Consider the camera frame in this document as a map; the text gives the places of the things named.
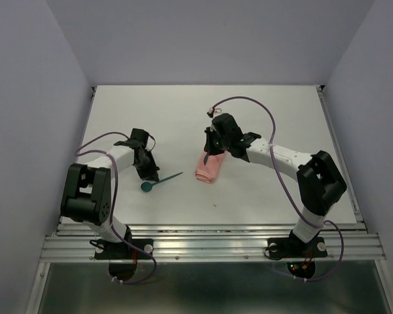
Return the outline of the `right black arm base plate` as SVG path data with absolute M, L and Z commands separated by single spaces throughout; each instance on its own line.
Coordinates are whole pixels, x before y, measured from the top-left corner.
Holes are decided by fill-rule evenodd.
M 304 243 L 292 237 L 272 237 L 267 240 L 265 253 L 269 258 L 325 258 L 328 256 L 326 244 L 322 237 L 315 237 Z

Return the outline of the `teal plastic spoon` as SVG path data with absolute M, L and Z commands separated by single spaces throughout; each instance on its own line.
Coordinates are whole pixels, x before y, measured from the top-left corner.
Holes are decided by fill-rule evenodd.
M 183 174 L 183 172 L 179 172 L 179 173 L 176 173 L 176 174 L 171 175 L 171 176 L 169 176 L 169 177 L 160 179 L 159 181 L 153 182 L 153 183 L 152 183 L 152 182 L 143 182 L 143 183 L 140 185 L 141 191 L 142 191 L 142 192 L 145 192 L 145 193 L 148 193 L 148 192 L 152 191 L 152 189 L 153 189 L 153 187 L 154 187 L 155 185 L 160 184 L 160 183 L 163 183 L 163 182 L 166 182 L 166 181 L 168 181 L 168 180 L 170 180 L 170 179 L 176 178 L 176 177 L 178 177 L 178 176 L 180 176 L 180 175 L 182 175 L 182 174 Z

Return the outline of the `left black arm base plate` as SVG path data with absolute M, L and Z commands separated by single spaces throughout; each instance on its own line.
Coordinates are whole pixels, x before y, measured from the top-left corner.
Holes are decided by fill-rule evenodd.
M 150 260 L 144 253 L 135 253 L 124 243 L 112 243 L 102 239 L 90 240 L 89 243 L 95 248 L 94 258 L 96 260 Z

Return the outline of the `pink satin napkin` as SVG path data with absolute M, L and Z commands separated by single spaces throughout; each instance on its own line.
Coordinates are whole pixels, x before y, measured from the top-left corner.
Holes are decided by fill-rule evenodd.
M 226 152 L 217 156 L 210 156 L 207 165 L 203 164 L 204 156 L 206 155 L 203 152 L 199 158 L 195 169 L 195 177 L 197 180 L 202 181 L 204 183 L 212 184 L 217 179 L 221 165 L 227 155 Z

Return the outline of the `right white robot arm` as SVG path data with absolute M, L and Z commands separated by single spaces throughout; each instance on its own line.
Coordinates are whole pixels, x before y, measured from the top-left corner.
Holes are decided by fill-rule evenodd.
M 298 184 L 303 204 L 299 220 L 288 239 L 289 250 L 303 255 L 323 228 L 330 209 L 347 190 L 347 185 L 330 154 L 297 152 L 272 144 L 259 134 L 243 133 L 230 114 L 221 114 L 204 130 L 208 156 L 228 152 L 232 157 L 275 170 L 282 185 L 286 175 Z

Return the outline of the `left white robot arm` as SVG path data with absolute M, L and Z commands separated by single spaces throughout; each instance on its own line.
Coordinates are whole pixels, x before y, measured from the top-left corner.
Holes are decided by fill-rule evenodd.
M 117 141 L 112 148 L 78 150 L 77 156 L 101 154 L 86 164 L 71 164 L 67 171 L 60 214 L 88 226 L 102 240 L 110 242 L 110 250 L 119 258 L 132 252 L 130 228 L 115 217 L 115 198 L 119 187 L 119 173 L 134 167 L 144 182 L 159 182 L 158 171 L 148 141 L 149 132 L 134 128 L 125 141 Z

